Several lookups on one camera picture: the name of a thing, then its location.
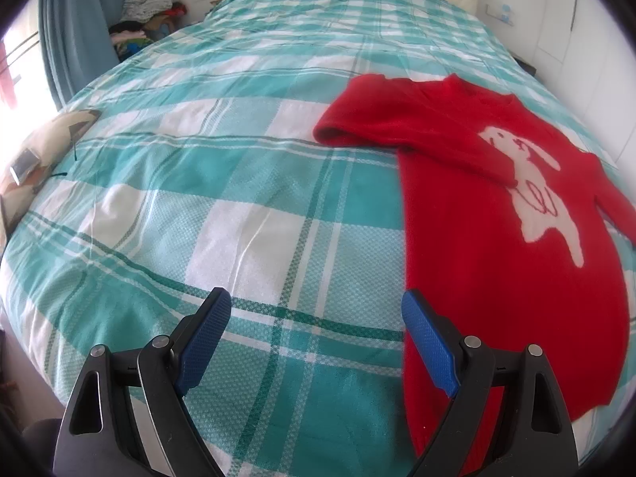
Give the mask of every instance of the folded sleeve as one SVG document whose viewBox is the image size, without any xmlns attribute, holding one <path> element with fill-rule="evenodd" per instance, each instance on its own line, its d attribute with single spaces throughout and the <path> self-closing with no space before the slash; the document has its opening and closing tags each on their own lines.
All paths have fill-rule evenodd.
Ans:
<svg viewBox="0 0 636 477">
<path fill-rule="evenodd" d="M 442 163 L 516 186 L 512 161 L 481 139 L 462 117 L 436 109 L 434 100 L 416 84 L 381 75 L 352 79 L 316 124 L 314 138 L 333 147 L 415 149 Z"/>
<path fill-rule="evenodd" d="M 634 205 L 607 178 L 599 158 L 590 154 L 596 164 L 595 200 L 597 206 L 616 228 L 636 246 L 636 210 Z"/>
</svg>

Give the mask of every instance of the teal and white checkered blanket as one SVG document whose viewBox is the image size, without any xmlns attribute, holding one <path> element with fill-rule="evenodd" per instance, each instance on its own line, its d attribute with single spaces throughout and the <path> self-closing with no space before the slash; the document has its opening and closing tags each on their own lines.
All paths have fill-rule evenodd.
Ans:
<svg viewBox="0 0 636 477">
<path fill-rule="evenodd" d="M 515 93 L 616 179 L 581 124 L 443 0 L 226 0 L 75 97 L 101 119 L 9 242 L 0 296 L 61 400 L 91 346 L 140 347 L 223 286 L 232 317 L 186 399 L 222 469 L 408 473 L 396 157 L 312 139 L 370 72 Z M 634 313 L 634 253 L 612 232 Z M 576 422 L 581 457 L 634 390 L 634 339 L 612 404 Z"/>
</svg>

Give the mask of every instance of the blue gripper pad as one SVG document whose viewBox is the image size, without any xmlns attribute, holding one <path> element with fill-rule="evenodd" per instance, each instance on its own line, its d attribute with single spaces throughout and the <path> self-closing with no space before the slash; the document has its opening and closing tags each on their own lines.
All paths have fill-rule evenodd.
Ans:
<svg viewBox="0 0 636 477">
<path fill-rule="evenodd" d="M 402 319 L 435 387 L 453 398 L 459 389 L 453 355 L 418 304 L 417 298 L 409 291 L 402 296 Z"/>
<path fill-rule="evenodd" d="M 221 335 L 230 320 L 232 310 L 231 296 L 225 289 L 211 306 L 195 333 L 190 338 L 190 342 L 181 352 L 179 359 L 179 374 L 174 383 L 174 388 L 180 395 L 186 393 L 199 385 L 207 365 L 212 358 Z"/>
</svg>

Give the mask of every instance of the white rabbit design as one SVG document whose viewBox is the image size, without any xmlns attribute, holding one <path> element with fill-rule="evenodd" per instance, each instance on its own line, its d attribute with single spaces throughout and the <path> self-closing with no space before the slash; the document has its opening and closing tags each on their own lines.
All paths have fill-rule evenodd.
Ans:
<svg viewBox="0 0 636 477">
<path fill-rule="evenodd" d="M 548 228 L 554 227 L 563 235 L 574 265 L 583 267 L 579 230 L 564 202 L 548 186 L 539 169 L 530 160 L 530 149 L 555 170 L 561 170 L 558 161 L 531 141 L 518 138 L 497 127 L 486 127 L 479 136 L 513 160 L 517 186 L 508 191 L 513 198 L 514 210 L 521 219 L 524 240 L 536 242 Z"/>
</svg>

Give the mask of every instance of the bedspread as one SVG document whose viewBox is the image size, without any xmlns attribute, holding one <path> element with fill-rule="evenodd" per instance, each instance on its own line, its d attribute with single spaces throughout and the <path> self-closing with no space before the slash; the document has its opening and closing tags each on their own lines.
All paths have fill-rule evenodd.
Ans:
<svg viewBox="0 0 636 477">
<path fill-rule="evenodd" d="M 515 93 L 620 185 L 581 123 L 443 0 L 225 0 L 74 98 L 102 116 L 2 259 L 1 299 L 62 401 L 91 346 L 140 347 L 223 286 L 232 317 L 186 405 L 224 472 L 408 473 L 396 157 L 312 138 L 370 72 Z M 608 227 L 634 317 L 634 253 Z M 575 423 L 580 457 L 634 390 L 634 339 L 612 404 Z"/>
</svg>

